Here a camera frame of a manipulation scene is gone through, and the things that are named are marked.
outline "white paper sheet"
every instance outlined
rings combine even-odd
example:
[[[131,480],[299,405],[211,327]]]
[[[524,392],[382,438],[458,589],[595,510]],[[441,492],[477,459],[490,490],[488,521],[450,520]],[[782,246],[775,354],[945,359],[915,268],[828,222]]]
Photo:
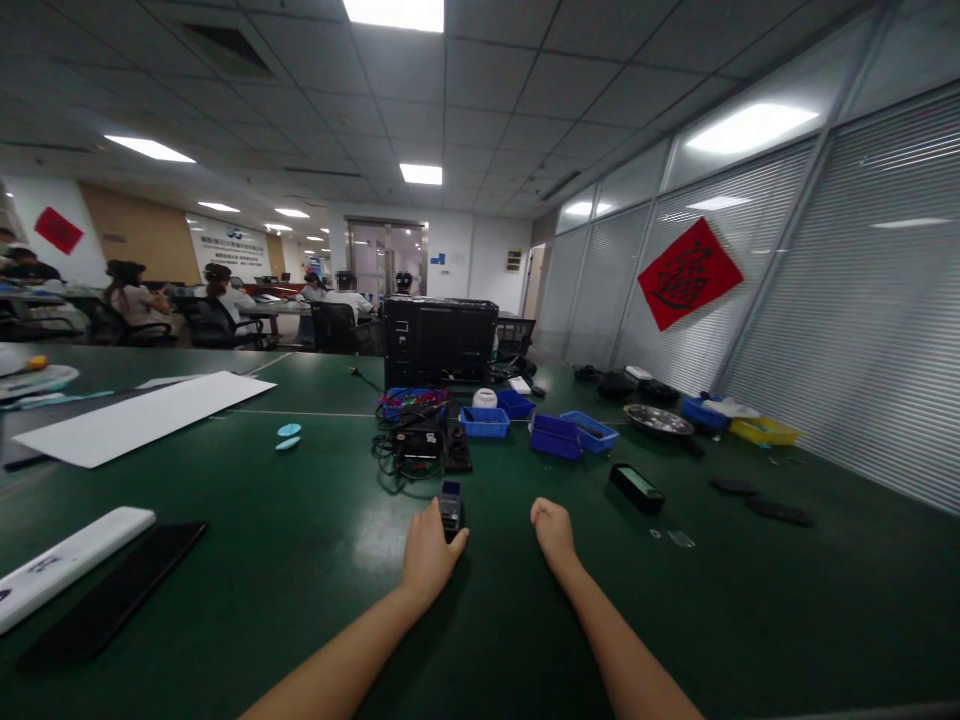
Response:
[[[58,460],[95,468],[272,387],[274,383],[218,372],[31,430],[14,440]]]

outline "window blinds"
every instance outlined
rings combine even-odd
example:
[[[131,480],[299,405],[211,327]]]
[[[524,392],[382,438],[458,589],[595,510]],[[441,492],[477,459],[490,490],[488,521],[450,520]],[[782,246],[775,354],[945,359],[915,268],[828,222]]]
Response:
[[[564,360],[605,367],[620,327],[650,206],[595,223],[580,276]]]
[[[960,512],[960,97],[839,134],[723,390]]]
[[[703,215],[740,266],[744,282],[660,332],[634,278],[616,366],[638,365],[690,394],[710,389],[779,239],[812,147],[812,141],[800,143],[657,203],[641,271]],[[690,207],[701,203],[726,207],[710,211]]]

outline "yellow plastic bin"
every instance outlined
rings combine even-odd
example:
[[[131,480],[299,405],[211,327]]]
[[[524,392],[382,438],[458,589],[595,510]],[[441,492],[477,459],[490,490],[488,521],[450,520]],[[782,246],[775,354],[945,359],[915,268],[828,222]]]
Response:
[[[793,445],[803,435],[773,418],[737,419],[730,423],[730,432],[757,445]]]

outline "blue plastic bin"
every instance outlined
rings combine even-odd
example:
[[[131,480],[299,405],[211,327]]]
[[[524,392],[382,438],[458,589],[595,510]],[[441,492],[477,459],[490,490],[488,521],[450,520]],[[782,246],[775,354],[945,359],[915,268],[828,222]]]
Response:
[[[497,393],[497,407],[506,410],[507,417],[511,420],[525,420],[537,409],[537,404],[527,400],[516,390],[502,390]]]
[[[506,437],[510,418],[500,408],[467,408],[473,416],[470,422],[460,409],[460,422],[467,437]]]
[[[611,430],[603,423],[598,423],[589,415],[584,415],[582,412],[573,410],[572,412],[563,413],[560,416],[562,420],[569,420],[572,423],[576,423],[581,426],[577,428],[577,431],[580,433],[580,444],[583,446],[583,449],[592,452],[594,455],[599,455],[600,453],[605,453],[610,448],[613,447],[613,444],[617,441],[617,438],[620,437],[620,433],[616,430]],[[596,430],[598,433],[603,435],[603,437],[596,438],[590,433],[584,431],[583,428],[588,427],[591,430]]]
[[[391,400],[402,400],[407,395],[423,395],[425,393],[432,392],[429,388],[390,388],[387,390],[386,397]],[[383,406],[383,417],[387,420],[396,420],[397,416],[400,414],[400,411],[403,410],[402,407],[391,407],[389,405]],[[446,415],[447,409],[440,408],[440,417]]]
[[[715,397],[713,399],[719,401],[722,398]],[[680,411],[680,414],[687,418],[687,420],[693,420],[714,430],[726,430],[730,427],[730,418],[703,407],[702,398],[687,398],[684,400],[683,409]]]
[[[531,421],[530,447],[567,460],[579,460],[583,455],[580,428],[569,420],[539,413]]]

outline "small blue box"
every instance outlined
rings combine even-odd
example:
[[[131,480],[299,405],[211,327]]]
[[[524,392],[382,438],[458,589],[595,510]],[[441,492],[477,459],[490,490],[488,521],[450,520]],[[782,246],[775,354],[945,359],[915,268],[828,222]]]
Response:
[[[611,430],[603,423],[598,423],[589,415],[584,415],[582,412],[576,410],[563,413],[560,418],[562,420],[569,420],[580,426],[577,428],[577,431],[580,433],[580,443],[583,445],[584,450],[592,452],[594,455],[599,455],[600,453],[605,453],[610,450],[617,441],[617,438],[620,437],[620,433],[616,430]],[[594,437],[583,429],[585,427],[597,431],[603,435],[603,437]]]
[[[525,420],[537,409],[537,404],[527,400],[516,390],[501,390],[497,393],[497,407],[505,410],[511,420]]]
[[[569,420],[539,413],[531,421],[530,447],[567,460],[579,460],[583,455],[580,428]]]
[[[467,437],[506,437],[510,418],[500,408],[467,408],[473,421],[467,420],[460,409],[460,422]]]

